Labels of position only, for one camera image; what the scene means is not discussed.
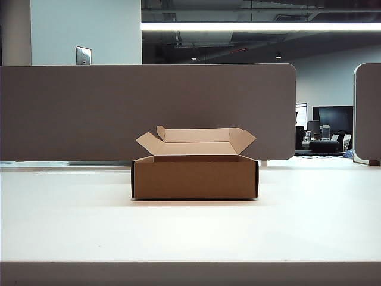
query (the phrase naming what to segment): electrical outlet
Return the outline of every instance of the electrical outlet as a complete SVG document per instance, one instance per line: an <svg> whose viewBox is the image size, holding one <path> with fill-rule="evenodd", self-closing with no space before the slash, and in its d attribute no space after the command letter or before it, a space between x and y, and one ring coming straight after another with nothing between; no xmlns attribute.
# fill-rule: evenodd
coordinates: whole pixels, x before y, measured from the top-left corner
<svg viewBox="0 0 381 286"><path fill-rule="evenodd" d="M78 66L91 65L91 53L92 53L92 50L89 48L76 46L77 65Z"/></svg>

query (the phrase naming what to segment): box flap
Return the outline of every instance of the box flap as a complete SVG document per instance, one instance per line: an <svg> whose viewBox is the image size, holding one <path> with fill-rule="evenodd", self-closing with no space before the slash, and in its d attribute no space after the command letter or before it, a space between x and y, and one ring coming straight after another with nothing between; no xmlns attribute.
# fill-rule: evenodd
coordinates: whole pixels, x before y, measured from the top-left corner
<svg viewBox="0 0 381 286"><path fill-rule="evenodd" d="M239 154L255 140L256 137L254 135L251 135L246 130L243 130L242 132L235 133L230 138L230 143L233 146L234 150L237 152L237 154Z"/></svg>
<svg viewBox="0 0 381 286"><path fill-rule="evenodd" d="M163 141L157 139L152 133L147 132L140 136L136 142L141 144L148 152L155 155L158 150L164 145Z"/></svg>
<svg viewBox="0 0 381 286"><path fill-rule="evenodd" d="M229 128L167 129L157 126L157 134L165 143L229 142Z"/></svg>
<svg viewBox="0 0 381 286"><path fill-rule="evenodd" d="M240 128L166 129L157 126L159 140L146 133L136 141L155 156L238 155L256 138Z"/></svg>

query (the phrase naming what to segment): ceiling light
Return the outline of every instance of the ceiling light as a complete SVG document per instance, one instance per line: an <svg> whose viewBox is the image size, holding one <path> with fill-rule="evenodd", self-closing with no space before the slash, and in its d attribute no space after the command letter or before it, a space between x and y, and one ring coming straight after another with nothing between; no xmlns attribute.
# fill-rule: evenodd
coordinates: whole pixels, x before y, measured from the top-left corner
<svg viewBox="0 0 381 286"><path fill-rule="evenodd" d="M142 23L143 31L381 31L381 23Z"/></svg>

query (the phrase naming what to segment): exposed ceiling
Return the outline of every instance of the exposed ceiling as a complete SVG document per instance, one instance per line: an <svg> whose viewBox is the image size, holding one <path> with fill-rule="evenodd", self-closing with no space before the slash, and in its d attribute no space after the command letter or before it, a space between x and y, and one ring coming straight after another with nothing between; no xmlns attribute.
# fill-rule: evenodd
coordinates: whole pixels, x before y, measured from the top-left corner
<svg viewBox="0 0 381 286"><path fill-rule="evenodd" d="M381 0L142 0L143 22L381 22ZM143 63L258 63L381 44L381 33L143 32Z"/></svg>

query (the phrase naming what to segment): open cardboard box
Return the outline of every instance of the open cardboard box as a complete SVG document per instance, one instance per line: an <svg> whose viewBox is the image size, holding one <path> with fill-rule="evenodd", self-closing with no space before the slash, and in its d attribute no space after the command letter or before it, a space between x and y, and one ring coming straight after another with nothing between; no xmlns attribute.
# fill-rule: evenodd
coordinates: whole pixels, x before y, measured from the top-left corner
<svg viewBox="0 0 381 286"><path fill-rule="evenodd" d="M239 128L166 129L136 141L153 156L132 162L134 199L252 199L258 162L239 155L256 139Z"/></svg>

